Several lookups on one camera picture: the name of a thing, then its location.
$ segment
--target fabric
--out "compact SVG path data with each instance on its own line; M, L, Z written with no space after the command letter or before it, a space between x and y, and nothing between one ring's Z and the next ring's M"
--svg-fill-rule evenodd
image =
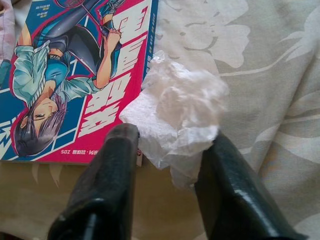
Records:
M310 240L320 239L319 26L320 0L160 0L155 41L155 51L228 83L222 131ZM44 240L83 170L2 163L0 231ZM205 240L203 232L192 193L174 189L167 170L137 169L137 239Z
M160 3L156 49L230 88L222 131L297 231L320 239L320 1Z
M11 2L14 9L15 40L18 41L21 30L25 25L32 0L11 0Z
M0 0L0 89L14 53L15 16L10 0Z

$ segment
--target book cover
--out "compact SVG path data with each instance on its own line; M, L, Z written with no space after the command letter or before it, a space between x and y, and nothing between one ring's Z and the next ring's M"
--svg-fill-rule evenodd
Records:
M157 10L158 0L33 0L0 89L0 160L89 163L141 91Z

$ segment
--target anime girl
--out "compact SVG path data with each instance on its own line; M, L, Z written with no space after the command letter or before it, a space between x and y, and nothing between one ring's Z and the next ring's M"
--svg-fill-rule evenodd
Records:
M92 9L99 1L86 0L83 5ZM13 130L20 157L40 153L57 137L67 102L102 90L116 74L122 45L112 19L124 1L109 0L99 9L104 28L100 47L87 28L76 25L87 14L81 6L47 24L33 42L24 26L14 51L17 59L12 81L14 95L27 106ZM71 55L93 76L67 80Z

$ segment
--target white tissue paper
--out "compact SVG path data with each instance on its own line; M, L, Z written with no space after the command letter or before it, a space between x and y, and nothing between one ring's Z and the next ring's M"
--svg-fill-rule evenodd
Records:
M216 138L227 84L205 70L189 71L154 55L142 92L120 113L140 132L139 149L158 168L170 166L176 187L197 181L202 152Z

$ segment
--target black plastic part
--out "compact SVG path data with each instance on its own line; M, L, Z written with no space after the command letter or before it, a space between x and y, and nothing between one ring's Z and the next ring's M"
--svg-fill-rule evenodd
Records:
M307 239L288 224L257 174L222 133L203 153L195 191L209 240Z
M48 240L130 240L138 129L120 124L78 179Z

